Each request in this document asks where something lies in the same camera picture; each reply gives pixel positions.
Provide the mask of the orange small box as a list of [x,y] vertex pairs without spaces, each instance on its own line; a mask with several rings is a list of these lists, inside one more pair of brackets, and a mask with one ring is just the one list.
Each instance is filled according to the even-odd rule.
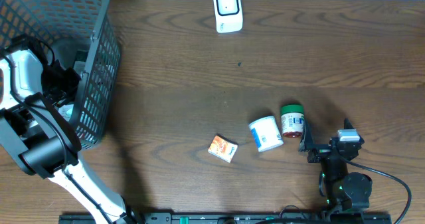
[[237,144],[233,144],[222,136],[216,135],[208,148],[208,153],[230,163],[237,149]]

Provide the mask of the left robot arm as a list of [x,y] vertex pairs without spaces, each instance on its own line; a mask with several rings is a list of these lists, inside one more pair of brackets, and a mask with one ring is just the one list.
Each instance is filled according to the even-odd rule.
[[23,172],[67,190],[96,223],[143,223],[80,154],[80,138],[58,109],[75,99],[81,77],[47,47],[19,35],[1,49],[1,145]]

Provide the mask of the mint green wipes packet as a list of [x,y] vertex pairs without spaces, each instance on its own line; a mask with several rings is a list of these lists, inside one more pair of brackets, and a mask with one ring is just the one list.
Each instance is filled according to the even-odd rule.
[[72,116],[73,104],[67,104],[58,109],[59,114],[68,122]]

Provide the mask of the green lid jar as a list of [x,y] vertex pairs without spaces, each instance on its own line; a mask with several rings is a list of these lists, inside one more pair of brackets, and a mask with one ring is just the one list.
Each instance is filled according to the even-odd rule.
[[298,138],[303,134],[304,109],[301,104],[288,104],[282,106],[281,126],[282,135],[287,138]]

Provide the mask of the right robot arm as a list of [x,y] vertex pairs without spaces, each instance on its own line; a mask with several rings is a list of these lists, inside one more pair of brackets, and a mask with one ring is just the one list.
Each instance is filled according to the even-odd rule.
[[326,144],[316,144],[308,122],[304,122],[298,151],[307,153],[309,163],[321,164],[319,192],[328,201],[321,216],[328,221],[336,215],[360,215],[369,208],[372,179],[363,173],[350,173],[347,168],[364,143],[348,119],[344,119],[344,127]]

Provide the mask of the white tub with blue label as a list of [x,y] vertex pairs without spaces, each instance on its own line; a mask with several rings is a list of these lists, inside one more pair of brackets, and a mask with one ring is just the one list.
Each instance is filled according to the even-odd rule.
[[276,119],[267,116],[248,125],[259,152],[265,152],[284,144]]

